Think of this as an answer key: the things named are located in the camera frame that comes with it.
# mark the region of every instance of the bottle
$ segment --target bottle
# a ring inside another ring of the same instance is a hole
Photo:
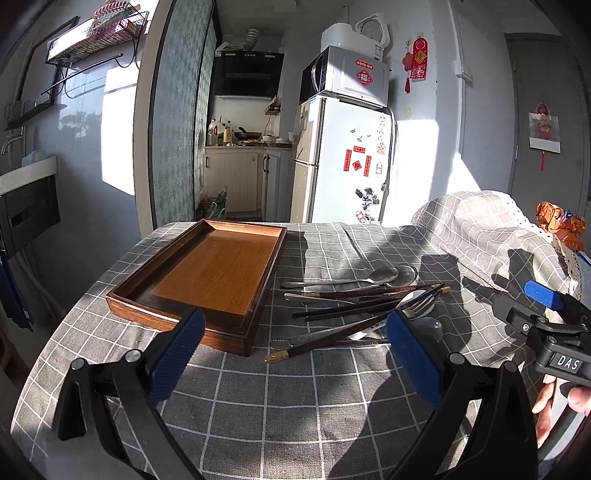
[[[232,143],[232,132],[234,129],[230,124],[230,120],[226,122],[226,128],[223,130],[223,144],[226,145],[228,143]]]
[[[212,122],[207,127],[207,146],[217,147],[217,120],[212,118]]]

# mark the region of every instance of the blue gripper pad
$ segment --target blue gripper pad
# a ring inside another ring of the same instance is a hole
[[[418,396],[437,410],[443,402],[441,371],[397,312],[388,315],[388,339],[413,382]]]
[[[205,317],[195,309],[149,372],[147,394],[151,405],[166,400],[173,392],[204,333]]]
[[[525,284],[524,291],[529,298],[540,302],[550,310],[558,311],[564,308],[562,299],[554,290],[550,290],[533,280]]]

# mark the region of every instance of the finger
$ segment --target finger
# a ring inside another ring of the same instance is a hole
[[[535,426],[535,437],[538,440],[538,448],[546,441],[550,434],[550,410],[552,405],[548,402],[538,416],[538,423]]]
[[[591,410],[591,388],[577,387],[569,392],[569,406],[576,412],[587,413]]]
[[[535,401],[534,407],[531,409],[533,413],[540,413],[544,409],[548,400],[551,399],[554,394],[554,385],[554,383],[549,383],[540,390],[540,394]]]

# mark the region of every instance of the sink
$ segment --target sink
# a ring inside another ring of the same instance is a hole
[[[0,176],[0,195],[16,190],[34,181],[55,175],[57,173],[57,159],[49,157],[45,160],[17,168]]]

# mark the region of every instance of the gray door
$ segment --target gray door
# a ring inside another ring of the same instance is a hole
[[[583,172],[589,162],[589,130],[583,83],[574,57],[560,37],[556,39],[508,40],[518,111],[518,150],[510,194],[532,222],[536,206],[545,200],[584,215],[587,196],[588,179]],[[528,120],[528,113],[535,113],[540,102],[558,117],[561,143],[560,154],[546,152],[543,171],[542,151],[530,148]]]

